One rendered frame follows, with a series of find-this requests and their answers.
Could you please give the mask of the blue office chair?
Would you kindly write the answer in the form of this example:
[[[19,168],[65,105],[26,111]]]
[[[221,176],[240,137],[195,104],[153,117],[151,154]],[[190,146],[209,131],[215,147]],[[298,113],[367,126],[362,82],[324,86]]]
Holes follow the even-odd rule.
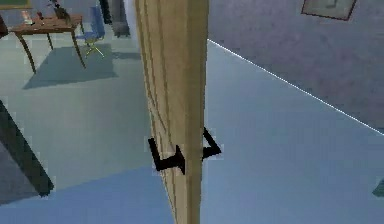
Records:
[[[101,56],[104,56],[100,49],[95,45],[96,42],[103,40],[105,37],[105,28],[100,7],[92,6],[90,8],[90,16],[91,30],[84,32],[82,35],[78,35],[77,39],[83,40],[88,47],[85,57],[88,57],[93,52],[98,52]]]

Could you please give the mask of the dark houseplant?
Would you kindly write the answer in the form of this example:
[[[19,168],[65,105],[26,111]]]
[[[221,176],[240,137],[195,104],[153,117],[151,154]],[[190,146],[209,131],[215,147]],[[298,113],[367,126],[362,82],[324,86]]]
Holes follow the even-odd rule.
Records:
[[[49,0],[49,6],[52,6],[58,19],[68,19],[69,14],[65,8],[63,8],[58,0]]]

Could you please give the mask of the light wooden room door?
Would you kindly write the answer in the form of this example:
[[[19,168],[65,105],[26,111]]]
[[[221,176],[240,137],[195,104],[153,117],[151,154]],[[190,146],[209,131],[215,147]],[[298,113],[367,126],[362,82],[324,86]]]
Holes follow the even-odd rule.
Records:
[[[159,172],[173,224],[200,224],[208,0],[134,0],[151,136],[161,159],[179,146],[185,174]]]

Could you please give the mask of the grey tall cabinet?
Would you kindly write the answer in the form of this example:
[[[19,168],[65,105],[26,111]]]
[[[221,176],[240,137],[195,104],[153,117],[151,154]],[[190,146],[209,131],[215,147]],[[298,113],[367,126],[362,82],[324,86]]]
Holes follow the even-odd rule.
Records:
[[[130,28],[127,23],[123,0],[108,0],[112,21],[112,30],[117,37],[129,36]]]

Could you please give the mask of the brown wooden table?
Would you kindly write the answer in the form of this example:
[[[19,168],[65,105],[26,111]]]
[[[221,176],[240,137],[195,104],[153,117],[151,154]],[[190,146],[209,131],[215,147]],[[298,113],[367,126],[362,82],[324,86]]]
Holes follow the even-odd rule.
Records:
[[[11,28],[10,32],[13,33],[20,41],[28,57],[32,71],[36,72],[34,59],[32,57],[28,44],[25,41],[25,36],[28,35],[45,35],[48,39],[50,48],[53,48],[52,40],[50,37],[51,34],[70,33],[74,48],[80,59],[80,63],[83,67],[86,67],[76,39],[75,30],[77,27],[80,27],[80,30],[84,31],[83,16],[81,14],[71,14],[69,16],[69,21],[65,19],[59,19],[57,17],[47,17],[43,20],[40,20],[39,18],[34,18],[32,25],[20,24]]]

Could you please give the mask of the pale small bottle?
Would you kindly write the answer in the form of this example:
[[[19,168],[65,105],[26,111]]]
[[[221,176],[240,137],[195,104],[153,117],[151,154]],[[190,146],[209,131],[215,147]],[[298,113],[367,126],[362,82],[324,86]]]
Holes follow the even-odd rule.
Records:
[[[25,24],[27,24],[27,25],[32,25],[33,24],[33,20],[32,20],[29,12],[27,10],[22,10],[21,11],[21,15],[23,17],[23,20],[24,20]]]

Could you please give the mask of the gold framed green picture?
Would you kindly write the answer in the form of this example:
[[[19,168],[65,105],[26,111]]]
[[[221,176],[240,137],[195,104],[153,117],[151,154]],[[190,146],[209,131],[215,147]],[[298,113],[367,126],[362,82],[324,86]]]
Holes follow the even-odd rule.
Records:
[[[0,10],[29,8],[31,8],[31,0],[0,0]]]

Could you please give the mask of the red framed wall picture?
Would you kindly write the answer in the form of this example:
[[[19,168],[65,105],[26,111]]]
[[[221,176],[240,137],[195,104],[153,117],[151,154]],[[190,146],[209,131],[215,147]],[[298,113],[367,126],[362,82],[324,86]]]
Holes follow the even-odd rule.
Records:
[[[301,13],[348,21],[357,0],[304,0]]]

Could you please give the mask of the dark green door frame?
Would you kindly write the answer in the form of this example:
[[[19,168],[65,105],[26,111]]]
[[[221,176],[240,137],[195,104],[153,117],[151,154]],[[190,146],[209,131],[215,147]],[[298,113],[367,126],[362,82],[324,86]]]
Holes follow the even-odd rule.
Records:
[[[54,189],[54,184],[1,100],[0,142],[5,146],[38,195],[40,197],[48,196]]]

